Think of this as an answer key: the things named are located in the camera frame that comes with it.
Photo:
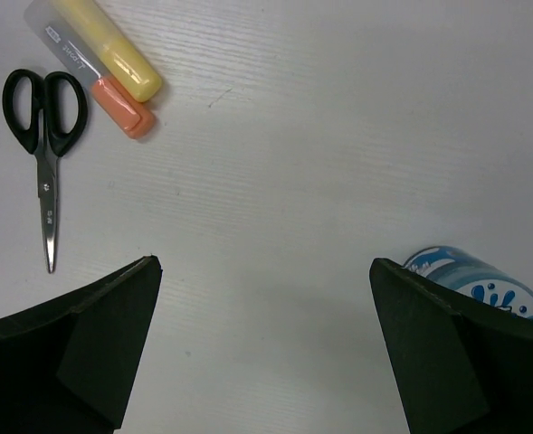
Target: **highlighter cap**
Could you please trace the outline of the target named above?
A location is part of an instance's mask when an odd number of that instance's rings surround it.
[[[143,137],[156,118],[135,101],[48,0],[34,0],[24,20],[130,138]]]
[[[93,0],[49,0],[137,101],[162,86],[159,74]]]

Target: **scissors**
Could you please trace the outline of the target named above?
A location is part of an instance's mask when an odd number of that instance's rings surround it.
[[[24,128],[14,109],[14,94],[21,80],[31,82],[31,124]],[[77,120],[71,131],[63,131],[60,85],[69,83],[77,97]],[[37,160],[37,194],[41,202],[41,227],[47,271],[53,273],[57,247],[58,202],[57,160],[75,145],[87,125],[88,107],[80,83],[67,72],[52,72],[44,79],[29,70],[16,70],[3,88],[3,114],[6,123],[25,151]],[[39,123],[43,122],[42,134]]]

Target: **scissors blade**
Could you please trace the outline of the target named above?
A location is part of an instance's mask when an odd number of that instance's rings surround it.
[[[37,194],[41,203],[41,228],[47,271],[55,269],[55,251],[57,250],[57,165],[48,161],[45,153],[35,152],[37,158]]]

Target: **cylindrical container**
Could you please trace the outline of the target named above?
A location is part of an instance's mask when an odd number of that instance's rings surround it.
[[[24,20],[125,134],[140,138],[154,126],[153,113],[128,94],[50,3],[34,0]]]
[[[154,96],[161,77],[93,0],[51,2],[135,100]]]
[[[442,287],[533,320],[533,291],[463,250],[431,247],[415,253],[404,267]]]

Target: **white desk surface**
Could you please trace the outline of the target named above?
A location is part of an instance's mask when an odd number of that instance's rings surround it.
[[[61,69],[0,0],[0,316],[150,253],[128,433],[407,433],[367,272],[450,243],[533,288],[533,2],[108,0],[171,86],[61,161],[57,270],[8,73]]]

